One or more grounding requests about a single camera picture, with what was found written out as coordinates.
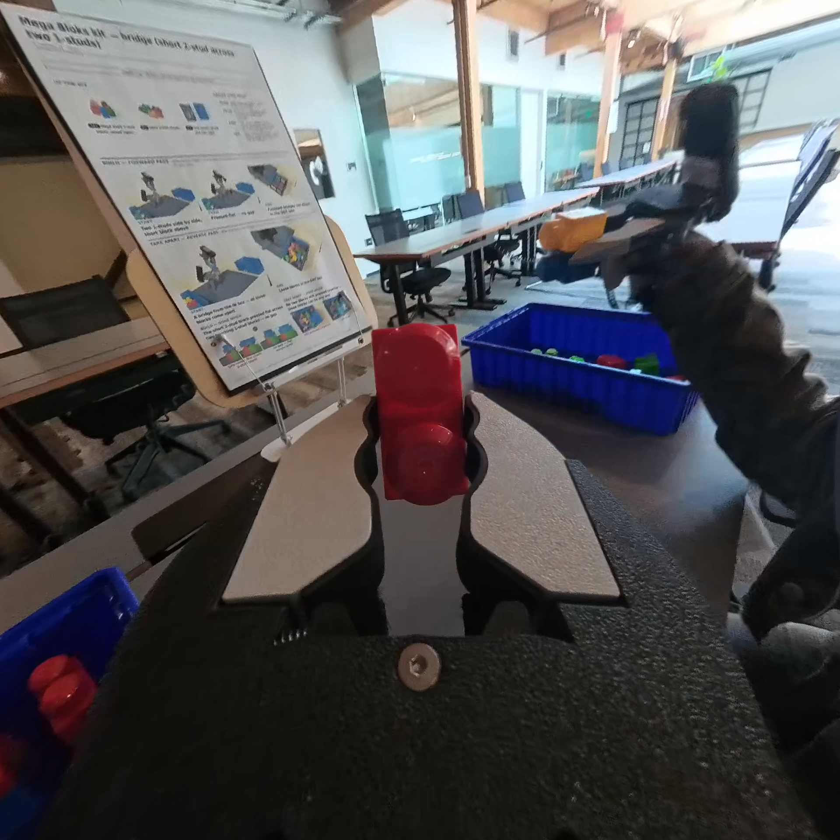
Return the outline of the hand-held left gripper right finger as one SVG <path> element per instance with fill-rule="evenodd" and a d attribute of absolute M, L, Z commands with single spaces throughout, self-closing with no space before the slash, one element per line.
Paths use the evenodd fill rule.
<path fill-rule="evenodd" d="M 569 462 L 487 395 L 465 399 L 457 573 L 466 636 L 572 638 L 565 605 L 622 605 L 622 590 Z"/>

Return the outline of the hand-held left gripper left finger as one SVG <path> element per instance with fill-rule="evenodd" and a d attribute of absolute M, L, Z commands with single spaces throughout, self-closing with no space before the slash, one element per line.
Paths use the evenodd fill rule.
<path fill-rule="evenodd" d="M 296 629 L 386 634 L 376 400 L 360 395 L 294 430 L 222 594 L 280 605 Z"/>

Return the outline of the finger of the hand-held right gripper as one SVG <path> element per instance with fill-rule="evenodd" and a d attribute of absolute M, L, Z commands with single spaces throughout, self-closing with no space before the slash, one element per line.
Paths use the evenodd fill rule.
<path fill-rule="evenodd" d="M 605 289 L 614 291 L 627 275 L 627 255 L 660 238 L 665 227 L 661 218 L 632 218 L 624 226 L 578 248 L 570 257 L 570 265 L 598 265 Z"/>
<path fill-rule="evenodd" d="M 679 196 L 629 196 L 604 204 L 604 231 L 620 229 L 633 219 L 660 219 L 667 225 L 682 224 L 689 219 L 689 210 Z"/>

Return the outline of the orange mega block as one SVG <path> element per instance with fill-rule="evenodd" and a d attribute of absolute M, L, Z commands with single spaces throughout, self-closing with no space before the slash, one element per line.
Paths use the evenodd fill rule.
<path fill-rule="evenodd" d="M 607 212 L 600 208 L 567 209 L 541 225 L 539 245 L 546 254 L 573 254 L 603 236 L 607 218 Z"/>

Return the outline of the blue mega block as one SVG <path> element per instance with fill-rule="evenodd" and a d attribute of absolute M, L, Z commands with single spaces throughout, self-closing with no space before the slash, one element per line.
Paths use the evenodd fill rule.
<path fill-rule="evenodd" d="M 541 255 L 535 264 L 535 274 L 541 282 L 557 281 L 563 285 L 600 276 L 598 263 L 572 264 L 571 258 L 571 254 L 560 251 Z"/>

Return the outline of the blue bin with mixed blocks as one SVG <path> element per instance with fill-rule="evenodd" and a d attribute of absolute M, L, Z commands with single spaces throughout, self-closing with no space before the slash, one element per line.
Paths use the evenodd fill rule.
<path fill-rule="evenodd" d="M 680 375 L 669 338 L 646 313 L 530 302 L 461 338 L 469 351 L 474 383 L 602 417 L 621 427 L 658 436 L 676 433 L 699 394 L 692 384 L 667 381 Z M 555 348 L 559 358 L 534 355 Z M 616 354 L 633 365 L 656 353 L 661 375 L 620 371 L 595 363 Z M 576 354 L 585 364 L 568 360 Z"/>

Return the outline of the red two-stud mega block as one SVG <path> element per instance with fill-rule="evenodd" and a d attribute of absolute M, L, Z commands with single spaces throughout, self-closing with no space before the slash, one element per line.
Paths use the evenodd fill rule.
<path fill-rule="evenodd" d="M 432 507 L 463 496 L 464 393 L 454 324 L 372 333 L 385 498 Z"/>

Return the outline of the blue bin with red blocks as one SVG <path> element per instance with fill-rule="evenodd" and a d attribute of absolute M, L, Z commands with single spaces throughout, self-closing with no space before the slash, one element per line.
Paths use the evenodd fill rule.
<path fill-rule="evenodd" d="M 70 766 L 63 744 L 27 688 L 32 670 L 56 655 L 79 658 L 101 682 L 118 641 L 139 607 L 122 572 L 100 570 L 75 584 L 1 637 L 1 734 L 28 746 L 18 786 L 1 800 L 1 838 L 34 838 Z"/>

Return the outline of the person's right forearm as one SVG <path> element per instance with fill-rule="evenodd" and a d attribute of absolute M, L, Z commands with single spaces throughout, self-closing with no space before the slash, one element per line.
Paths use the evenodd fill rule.
<path fill-rule="evenodd" d="M 724 454 L 801 524 L 836 529 L 838 397 L 809 372 L 808 350 L 784 345 L 783 319 L 746 263 L 730 246 L 693 234 L 645 247 L 625 266 Z"/>

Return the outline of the metal document stand base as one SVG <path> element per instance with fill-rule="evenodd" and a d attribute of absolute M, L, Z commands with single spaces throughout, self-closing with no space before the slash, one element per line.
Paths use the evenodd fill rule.
<path fill-rule="evenodd" d="M 357 336 L 351 337 L 331 349 L 321 349 L 311 358 L 300 360 L 294 363 L 288 370 L 281 373 L 260 375 L 253 368 L 250 361 L 245 360 L 246 368 L 253 375 L 252 384 L 247 393 L 251 396 L 266 400 L 272 413 L 280 442 L 268 444 L 261 451 L 261 457 L 270 463 L 276 463 L 281 455 L 299 440 L 307 431 L 322 423 L 331 415 L 341 411 L 350 403 L 349 378 L 347 373 L 347 357 L 354 351 L 361 350 L 371 345 L 372 329 L 360 332 Z M 302 432 L 293 432 L 287 425 L 287 417 L 283 414 L 280 403 L 280 388 L 299 380 L 302 377 L 316 373 L 328 367 L 335 368 L 337 377 L 337 397 L 313 418 L 306 421 Z"/>

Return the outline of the long wooden office table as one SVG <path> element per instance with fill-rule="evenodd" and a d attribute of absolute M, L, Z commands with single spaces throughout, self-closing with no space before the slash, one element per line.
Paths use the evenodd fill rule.
<path fill-rule="evenodd" d="M 410 234 L 384 246 L 374 246 L 353 253 L 376 265 L 410 259 L 422 266 L 438 267 L 458 258 L 465 261 L 466 291 L 464 301 L 451 304 L 454 309 L 492 312 L 505 304 L 490 299 L 485 287 L 484 249 L 496 241 L 499 233 L 510 232 L 524 237 L 528 261 L 534 260 L 537 230 L 541 223 L 568 207 L 582 207 L 597 194 L 597 186 L 549 192 L 533 198 L 491 209 L 442 227 Z"/>

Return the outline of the wooden pillar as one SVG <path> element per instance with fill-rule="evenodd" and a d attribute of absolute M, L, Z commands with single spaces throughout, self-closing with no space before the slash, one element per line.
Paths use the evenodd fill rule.
<path fill-rule="evenodd" d="M 482 143 L 482 99 L 479 51 L 476 37 L 477 1 L 453 1 L 455 55 L 458 83 L 460 146 L 466 189 L 485 198 L 485 166 Z"/>

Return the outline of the black mesh office chair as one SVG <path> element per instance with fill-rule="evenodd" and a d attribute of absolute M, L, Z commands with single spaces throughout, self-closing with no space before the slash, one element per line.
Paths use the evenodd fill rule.
<path fill-rule="evenodd" d="M 2 320 L 21 350 L 2 361 L 2 437 L 55 480 L 94 522 L 109 514 L 92 490 L 77 482 L 34 426 L 59 419 L 83 437 L 110 445 L 120 434 L 142 429 L 140 441 L 106 463 L 107 471 L 135 454 L 122 497 L 135 501 L 138 487 L 158 454 L 179 450 L 209 458 L 181 437 L 225 421 L 163 427 L 164 420 L 197 395 L 183 365 L 155 330 L 134 331 L 132 320 L 101 276 L 63 287 L 2 298 Z"/>

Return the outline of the light wooden desk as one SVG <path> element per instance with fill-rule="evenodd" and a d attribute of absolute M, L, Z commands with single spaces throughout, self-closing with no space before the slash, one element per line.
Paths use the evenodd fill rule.
<path fill-rule="evenodd" d="M 84 382 L 168 351 L 151 318 L 130 320 L 1 359 L 1 407 Z"/>

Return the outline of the printed instruction sheet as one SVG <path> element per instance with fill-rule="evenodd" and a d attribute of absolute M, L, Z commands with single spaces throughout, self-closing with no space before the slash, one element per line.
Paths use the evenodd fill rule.
<path fill-rule="evenodd" d="M 26 71 L 228 393 L 371 328 L 253 46 L 3 3 Z"/>

